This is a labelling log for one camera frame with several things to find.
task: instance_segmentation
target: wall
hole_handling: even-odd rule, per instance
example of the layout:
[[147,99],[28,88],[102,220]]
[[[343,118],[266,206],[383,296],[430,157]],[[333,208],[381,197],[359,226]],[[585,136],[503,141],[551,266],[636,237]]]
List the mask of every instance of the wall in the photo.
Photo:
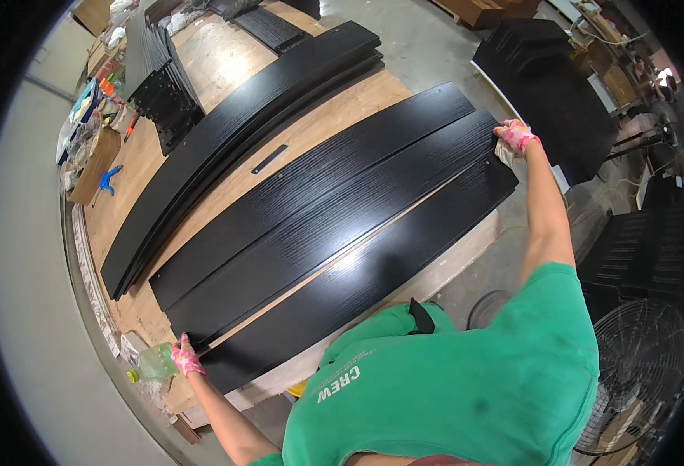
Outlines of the wall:
[[59,464],[174,464],[113,386],[76,306],[52,162],[69,110],[24,82],[0,136],[1,358]]
[[37,51],[29,73],[76,96],[76,86],[94,40],[80,24],[63,18]]

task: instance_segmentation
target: glove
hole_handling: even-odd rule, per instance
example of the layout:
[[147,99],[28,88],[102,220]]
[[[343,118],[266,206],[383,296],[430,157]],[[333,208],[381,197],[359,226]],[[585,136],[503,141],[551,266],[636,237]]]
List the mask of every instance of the glove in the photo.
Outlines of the glove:
[[500,122],[500,126],[494,128],[492,132],[505,141],[515,154],[521,157],[525,156],[526,146],[531,140],[535,139],[541,144],[539,136],[531,133],[531,127],[524,125],[518,119]]
[[199,364],[197,353],[194,352],[186,332],[181,334],[181,341],[173,344],[171,360],[184,377],[187,377],[189,372],[199,372],[202,375],[207,375],[205,368]]

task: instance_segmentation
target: wooden workbench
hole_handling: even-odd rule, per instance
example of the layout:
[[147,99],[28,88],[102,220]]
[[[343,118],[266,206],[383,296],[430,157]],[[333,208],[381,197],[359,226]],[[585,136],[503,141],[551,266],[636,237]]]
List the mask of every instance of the wooden workbench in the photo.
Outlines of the wooden workbench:
[[[314,19],[284,3],[265,2],[265,6],[267,10],[314,36],[325,30]],[[219,16],[208,13],[200,19],[203,21],[200,22],[198,19],[193,22],[176,34],[173,41],[199,100],[205,111],[210,112],[235,88],[276,60],[276,57],[249,34],[232,24],[225,23]],[[328,98],[264,144],[190,213],[143,274],[143,278],[133,285],[119,302],[108,301],[109,310],[119,330],[122,333],[135,331],[151,346],[165,341],[176,341],[170,323],[161,312],[146,278],[227,206],[282,166],[346,127],[411,95],[412,92],[388,71],[381,70]],[[287,144],[288,149],[259,174],[251,174],[252,168],[280,144]],[[100,195],[95,208],[85,209],[91,256],[102,289],[105,288],[99,269],[109,247],[135,200],[164,160],[155,126],[150,120],[142,118],[113,162],[113,165],[124,166],[121,173],[111,180],[116,195]],[[384,300],[384,303],[408,301],[410,297],[418,300],[430,297],[473,262],[502,230],[497,213],[493,212],[441,258]],[[276,302],[280,302],[312,279],[313,276],[309,277]],[[309,377],[316,370],[324,348],[341,332],[342,330],[339,330],[302,354],[257,378],[253,383],[231,392],[227,398],[238,409],[246,409]],[[193,392],[183,377],[173,379],[168,393],[163,398],[175,414],[197,405]]]

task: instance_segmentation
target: plastic bottle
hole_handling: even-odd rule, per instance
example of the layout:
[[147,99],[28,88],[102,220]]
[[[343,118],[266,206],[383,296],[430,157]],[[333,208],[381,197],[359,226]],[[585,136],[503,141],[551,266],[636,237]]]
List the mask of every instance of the plastic bottle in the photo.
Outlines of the plastic bottle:
[[171,360],[171,344],[161,343],[137,355],[137,369],[127,370],[127,378],[132,383],[140,379],[162,382],[178,372]]

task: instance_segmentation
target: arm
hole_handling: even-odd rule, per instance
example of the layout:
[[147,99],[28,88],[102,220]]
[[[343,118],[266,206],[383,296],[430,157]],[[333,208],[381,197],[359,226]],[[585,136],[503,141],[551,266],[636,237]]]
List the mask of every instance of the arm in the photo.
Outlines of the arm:
[[[546,263],[557,262],[574,267],[565,204],[541,141],[519,120],[501,122],[494,132],[513,149],[515,156],[525,157],[528,166],[528,247],[523,259],[521,284]],[[510,166],[512,158],[503,162]]]
[[187,373],[189,385],[207,413],[223,449],[238,466],[244,466],[280,450],[256,426],[225,399],[199,372]]
[[215,390],[205,377],[205,369],[189,343],[186,333],[181,334],[171,349],[171,359],[179,371],[187,378],[199,403],[210,420],[223,449],[238,466],[260,459],[280,450],[261,433],[256,426],[242,415],[225,399],[223,394]]

